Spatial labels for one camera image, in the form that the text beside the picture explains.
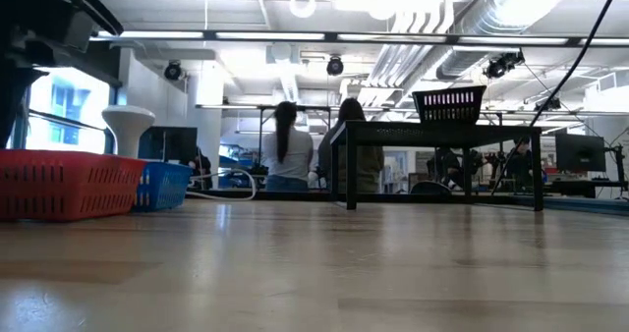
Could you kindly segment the silver ventilation duct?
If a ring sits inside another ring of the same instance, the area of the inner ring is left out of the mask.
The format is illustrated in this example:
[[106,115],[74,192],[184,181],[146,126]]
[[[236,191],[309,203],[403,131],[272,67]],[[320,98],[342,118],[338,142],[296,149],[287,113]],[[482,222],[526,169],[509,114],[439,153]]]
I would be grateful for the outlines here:
[[[479,0],[455,24],[455,34],[521,34],[546,16],[561,0]],[[482,61],[488,52],[459,51],[453,47],[433,51],[445,58],[436,68],[440,80],[456,80]]]

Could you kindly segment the blue plastic basket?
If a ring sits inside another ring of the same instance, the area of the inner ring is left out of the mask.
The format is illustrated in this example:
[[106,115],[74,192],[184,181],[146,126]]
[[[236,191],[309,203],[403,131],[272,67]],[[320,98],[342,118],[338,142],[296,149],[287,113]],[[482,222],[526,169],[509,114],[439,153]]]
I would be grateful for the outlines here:
[[181,205],[192,174],[193,169],[188,166],[147,162],[140,177],[132,210],[149,212]]

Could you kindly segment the bright window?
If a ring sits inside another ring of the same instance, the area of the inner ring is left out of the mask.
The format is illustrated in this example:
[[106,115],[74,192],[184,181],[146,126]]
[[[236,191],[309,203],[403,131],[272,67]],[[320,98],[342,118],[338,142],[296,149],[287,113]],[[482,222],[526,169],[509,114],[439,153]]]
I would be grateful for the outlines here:
[[75,68],[42,68],[28,94],[26,148],[103,153],[111,87]]

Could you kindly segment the black mesh shelf riser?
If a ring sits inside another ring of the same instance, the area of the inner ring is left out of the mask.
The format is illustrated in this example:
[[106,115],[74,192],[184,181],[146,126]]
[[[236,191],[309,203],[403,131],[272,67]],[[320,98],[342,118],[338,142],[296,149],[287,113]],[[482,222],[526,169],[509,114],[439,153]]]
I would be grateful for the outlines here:
[[533,199],[535,211],[544,208],[541,168],[541,129],[526,126],[449,125],[427,126],[406,122],[347,121],[330,141],[330,194],[333,202],[341,201],[348,210],[360,202],[391,203],[392,194],[361,194],[358,185],[358,155],[360,146],[450,147],[464,154],[471,149],[514,138],[529,137],[533,147]]

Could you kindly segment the long ceiling light bar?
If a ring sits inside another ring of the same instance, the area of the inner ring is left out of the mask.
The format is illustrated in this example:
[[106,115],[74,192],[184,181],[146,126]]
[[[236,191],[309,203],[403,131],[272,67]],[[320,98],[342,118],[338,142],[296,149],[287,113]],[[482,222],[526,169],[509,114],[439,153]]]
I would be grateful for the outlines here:
[[449,45],[489,47],[629,48],[629,37],[465,35],[450,33],[379,33],[272,30],[130,30],[120,35],[100,31],[92,41],[315,42],[347,44]]

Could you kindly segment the person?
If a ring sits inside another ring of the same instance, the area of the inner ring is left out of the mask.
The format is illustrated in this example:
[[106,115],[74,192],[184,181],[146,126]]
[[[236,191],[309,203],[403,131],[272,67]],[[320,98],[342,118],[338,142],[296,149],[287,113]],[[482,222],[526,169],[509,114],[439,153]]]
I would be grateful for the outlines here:
[[529,138],[514,139],[515,147],[510,151],[506,166],[506,178],[514,192],[523,192],[533,185],[532,151]]
[[[339,108],[335,125],[325,134],[317,150],[318,167],[330,183],[331,174],[331,139],[345,121],[365,121],[365,113],[355,98],[345,99]],[[379,174],[384,167],[384,154],[381,146],[357,147],[357,191],[359,193],[378,193]]]
[[476,150],[471,150],[467,157],[456,154],[449,147],[438,148],[427,162],[429,176],[450,190],[464,187],[464,175],[469,172],[475,175],[484,165],[483,156]]
[[297,112],[295,103],[279,103],[274,111],[275,131],[262,138],[261,161],[267,168],[267,191],[302,193],[309,189],[314,141],[309,133],[295,128]]
[[197,182],[198,186],[202,190],[211,190],[213,185],[212,179],[209,177],[211,173],[211,162],[202,154],[199,147],[196,148],[194,158],[188,161],[188,165],[193,168],[194,176],[206,175],[206,178]]

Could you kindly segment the red plastic basket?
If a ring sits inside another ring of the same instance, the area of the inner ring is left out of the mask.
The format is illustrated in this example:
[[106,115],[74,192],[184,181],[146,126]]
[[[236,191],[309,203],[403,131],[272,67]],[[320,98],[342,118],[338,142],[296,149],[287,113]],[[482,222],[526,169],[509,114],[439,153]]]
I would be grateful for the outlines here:
[[80,151],[0,150],[0,221],[71,222],[125,214],[145,167]]

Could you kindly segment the white mushroom lamp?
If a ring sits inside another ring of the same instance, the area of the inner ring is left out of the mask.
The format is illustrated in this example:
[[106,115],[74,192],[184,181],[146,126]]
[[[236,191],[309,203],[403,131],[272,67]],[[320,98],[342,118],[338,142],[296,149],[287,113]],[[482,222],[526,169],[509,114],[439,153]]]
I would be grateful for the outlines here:
[[137,158],[142,134],[155,121],[147,109],[131,105],[111,105],[101,112],[102,119],[115,139],[115,154]]

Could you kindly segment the black plastic bin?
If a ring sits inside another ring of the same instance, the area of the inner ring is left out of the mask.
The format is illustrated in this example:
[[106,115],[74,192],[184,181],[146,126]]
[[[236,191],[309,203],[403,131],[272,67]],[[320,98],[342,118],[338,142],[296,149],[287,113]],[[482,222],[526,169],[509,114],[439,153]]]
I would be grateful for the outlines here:
[[422,123],[475,125],[485,92],[485,85],[475,85],[414,91],[412,97]]

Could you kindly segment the black metal frame stand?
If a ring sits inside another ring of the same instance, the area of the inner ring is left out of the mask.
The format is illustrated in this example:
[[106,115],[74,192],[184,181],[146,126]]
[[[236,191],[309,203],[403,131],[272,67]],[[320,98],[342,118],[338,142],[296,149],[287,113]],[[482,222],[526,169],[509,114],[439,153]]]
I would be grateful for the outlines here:
[[296,125],[298,114],[309,111],[329,111],[329,107],[298,105],[282,101],[274,106],[258,106],[261,114],[271,111],[274,130],[259,138],[259,163],[270,177],[305,180],[314,157],[314,140],[309,131]]

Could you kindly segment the dark blue flat board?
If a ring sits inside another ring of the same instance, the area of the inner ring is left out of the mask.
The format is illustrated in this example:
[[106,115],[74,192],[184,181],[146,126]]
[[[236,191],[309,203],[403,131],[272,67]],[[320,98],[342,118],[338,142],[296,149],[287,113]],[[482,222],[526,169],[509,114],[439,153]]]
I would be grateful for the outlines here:
[[546,197],[544,207],[556,210],[588,212],[629,217],[629,201],[578,197]]

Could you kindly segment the black chair back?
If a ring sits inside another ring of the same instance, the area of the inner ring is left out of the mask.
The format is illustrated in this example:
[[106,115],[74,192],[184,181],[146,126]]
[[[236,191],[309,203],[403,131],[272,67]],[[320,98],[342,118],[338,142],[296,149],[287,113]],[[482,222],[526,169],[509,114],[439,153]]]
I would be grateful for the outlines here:
[[433,181],[419,181],[415,183],[411,190],[410,194],[417,195],[451,195],[451,190],[438,182]]

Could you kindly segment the black ceiling light cluster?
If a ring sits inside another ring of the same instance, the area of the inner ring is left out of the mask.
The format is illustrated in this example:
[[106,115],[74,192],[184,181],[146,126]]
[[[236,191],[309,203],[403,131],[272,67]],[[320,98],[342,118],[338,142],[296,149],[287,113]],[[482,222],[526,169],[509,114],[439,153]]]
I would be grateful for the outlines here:
[[483,70],[483,75],[490,80],[500,79],[516,66],[524,63],[525,57],[522,51],[503,53],[489,60],[487,67]]

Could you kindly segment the black computer monitor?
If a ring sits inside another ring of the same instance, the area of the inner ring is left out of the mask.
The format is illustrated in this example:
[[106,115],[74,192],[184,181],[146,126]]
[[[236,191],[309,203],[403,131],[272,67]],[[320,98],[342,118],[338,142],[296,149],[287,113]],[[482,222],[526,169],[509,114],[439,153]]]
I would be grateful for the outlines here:
[[197,155],[197,128],[150,127],[140,137],[140,159],[193,160]]
[[555,136],[559,171],[605,172],[605,146],[601,137],[559,134]]

